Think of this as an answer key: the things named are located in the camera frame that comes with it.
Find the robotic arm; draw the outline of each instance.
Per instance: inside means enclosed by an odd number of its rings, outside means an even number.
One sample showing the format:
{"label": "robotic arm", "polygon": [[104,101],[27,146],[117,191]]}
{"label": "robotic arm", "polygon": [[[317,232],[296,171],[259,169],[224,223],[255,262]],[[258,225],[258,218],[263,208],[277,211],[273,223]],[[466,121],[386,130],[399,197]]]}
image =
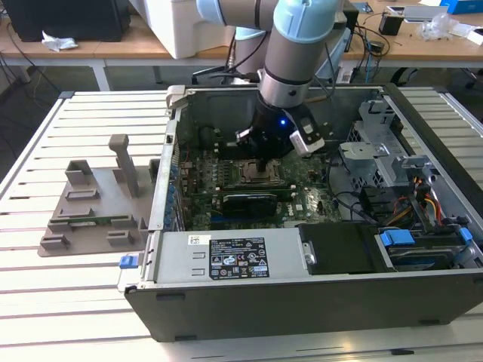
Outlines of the robotic arm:
{"label": "robotic arm", "polygon": [[303,103],[327,50],[338,0],[197,0],[201,16],[227,26],[271,30],[251,126],[237,142],[259,160],[295,149],[309,155],[324,146],[324,130]]}

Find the yellow cable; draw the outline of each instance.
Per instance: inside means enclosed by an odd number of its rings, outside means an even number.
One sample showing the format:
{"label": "yellow cable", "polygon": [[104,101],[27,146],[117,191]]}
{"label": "yellow cable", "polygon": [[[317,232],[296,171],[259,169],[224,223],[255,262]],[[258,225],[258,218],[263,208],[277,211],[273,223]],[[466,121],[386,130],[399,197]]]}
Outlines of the yellow cable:
{"label": "yellow cable", "polygon": [[425,198],[424,201],[429,202],[432,205],[432,208],[435,211],[435,220],[436,220],[436,222],[438,222],[438,209],[436,208],[435,203],[433,202],[433,200],[431,200],[429,198]]}
{"label": "yellow cable", "polygon": [[393,222],[395,221],[398,221],[399,219],[401,219],[403,216],[407,215],[408,213],[410,213],[411,211],[413,210],[413,208],[410,206],[410,207],[407,207],[402,213],[400,213],[399,215],[397,215],[394,219],[390,220],[387,225],[391,225]]}

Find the computer case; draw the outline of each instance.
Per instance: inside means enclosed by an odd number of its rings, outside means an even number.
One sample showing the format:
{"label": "computer case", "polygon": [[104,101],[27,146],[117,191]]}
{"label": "computer case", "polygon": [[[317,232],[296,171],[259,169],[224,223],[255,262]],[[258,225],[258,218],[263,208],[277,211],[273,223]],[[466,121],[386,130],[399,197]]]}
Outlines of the computer case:
{"label": "computer case", "polygon": [[131,18],[129,0],[3,0],[22,41],[57,38],[121,41]]}

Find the barcode sticker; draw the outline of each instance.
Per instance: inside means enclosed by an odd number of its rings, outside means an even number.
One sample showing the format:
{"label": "barcode sticker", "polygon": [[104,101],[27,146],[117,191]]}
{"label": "barcode sticker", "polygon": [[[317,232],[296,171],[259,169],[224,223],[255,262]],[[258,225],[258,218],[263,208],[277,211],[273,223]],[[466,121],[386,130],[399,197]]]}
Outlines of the barcode sticker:
{"label": "barcode sticker", "polygon": [[209,245],[211,235],[188,235],[188,245]]}

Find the blue box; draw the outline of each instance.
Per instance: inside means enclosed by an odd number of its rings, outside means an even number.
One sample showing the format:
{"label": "blue box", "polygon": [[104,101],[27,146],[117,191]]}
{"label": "blue box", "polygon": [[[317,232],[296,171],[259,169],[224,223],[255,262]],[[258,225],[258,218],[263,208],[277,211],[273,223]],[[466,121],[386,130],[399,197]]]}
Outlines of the blue box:
{"label": "blue box", "polygon": [[441,0],[450,14],[483,13],[483,0]]}

